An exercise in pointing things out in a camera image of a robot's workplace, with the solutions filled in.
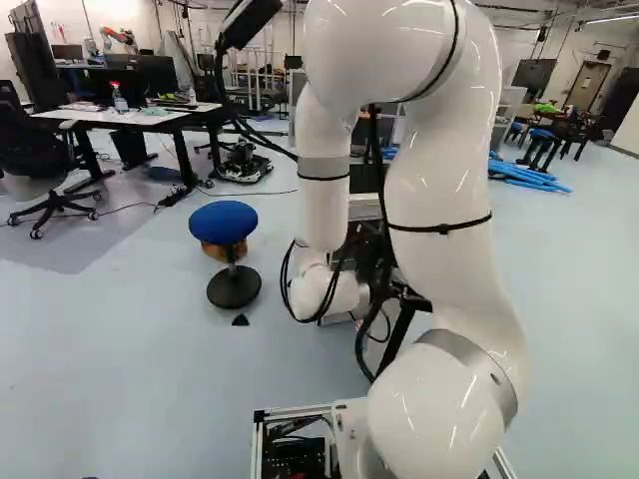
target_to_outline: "desk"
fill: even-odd
[[[188,112],[191,119],[198,123],[204,123],[209,133],[209,144],[196,147],[196,153],[202,148],[211,148],[211,159],[213,160],[213,170],[209,173],[209,178],[217,178],[217,172],[222,166],[222,157],[220,155],[220,144],[218,142],[218,132],[222,128],[225,120],[228,118],[227,111],[220,103],[201,103],[198,102],[198,108],[189,110],[188,108],[165,107],[170,112]]]
[[[180,164],[180,175],[187,190],[192,190],[197,184],[197,178],[191,168],[189,153],[182,135],[183,121],[189,117],[189,113],[172,112],[164,117],[154,117],[144,115],[140,112],[130,112],[120,115],[114,111],[105,112],[81,112],[76,110],[53,110],[51,112],[32,115],[31,118],[42,119],[47,122],[57,122],[65,120],[77,120],[82,122],[86,129],[106,129],[106,130],[133,130],[137,132],[167,133],[173,135],[176,146],[178,163]],[[96,158],[96,154],[91,146],[91,141],[86,130],[74,132],[78,139],[78,144],[83,152],[83,158],[87,164],[87,169],[91,177],[68,188],[65,193],[74,193],[83,188],[100,182],[115,175],[113,170],[103,172]]]

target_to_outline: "blue stool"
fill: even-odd
[[[248,266],[236,265],[246,252],[247,236],[257,225],[256,211],[240,202],[210,203],[189,218],[189,231],[202,243],[205,253],[229,263],[229,267],[217,273],[207,287],[207,297],[215,306],[224,309],[244,307],[260,293],[262,279],[258,272]]]
[[[522,133],[523,133],[523,125],[521,123],[512,122],[512,125],[510,125],[510,130],[508,131],[508,135],[506,135],[506,141],[510,139],[514,142],[515,140],[517,140],[517,137],[521,135]]]
[[[517,160],[518,165],[533,165],[539,164],[539,161],[543,157],[543,155],[550,150],[550,147],[554,143],[555,136],[550,133],[548,130],[542,130],[540,128],[534,128],[530,130],[530,138],[532,142],[530,143],[530,147],[526,151],[526,154],[523,158]],[[532,161],[532,155],[539,148],[539,152],[535,157],[534,162]]]

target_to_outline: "black office chair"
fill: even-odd
[[[81,162],[74,152],[73,128],[78,122],[68,121],[58,128],[62,141],[50,131],[42,130],[30,121],[20,105],[13,84],[0,80],[0,171],[9,196],[18,202],[31,201],[48,192],[49,198],[27,210],[12,213],[7,224],[17,227],[20,218],[44,211],[31,230],[31,238],[43,237],[40,230],[56,212],[65,209],[86,213],[92,221],[98,219],[95,208],[74,203],[78,200],[101,199],[100,191],[58,195],[55,188],[62,185],[69,172]]]

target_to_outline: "black stool base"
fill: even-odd
[[[262,289],[257,271],[247,266],[235,270],[224,269],[216,274],[207,287],[209,301],[222,309],[238,309],[253,301]]]

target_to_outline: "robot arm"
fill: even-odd
[[[112,28],[102,27],[100,29],[100,35],[102,35],[105,53],[109,53],[111,51],[113,48],[113,41],[111,39],[115,39],[118,43],[124,45],[128,54],[138,54],[138,43],[133,31],[120,29],[120,33],[118,33]]]
[[[487,222],[501,88],[494,32],[467,0],[313,0],[305,64],[296,114],[305,250],[293,309],[301,317],[317,309],[325,253],[345,239],[354,114],[370,102],[405,102],[409,128],[386,176],[386,210],[399,268],[432,302],[434,329],[374,383],[369,433],[399,479],[474,478],[524,400],[529,368]],[[348,275],[335,312],[357,303]]]

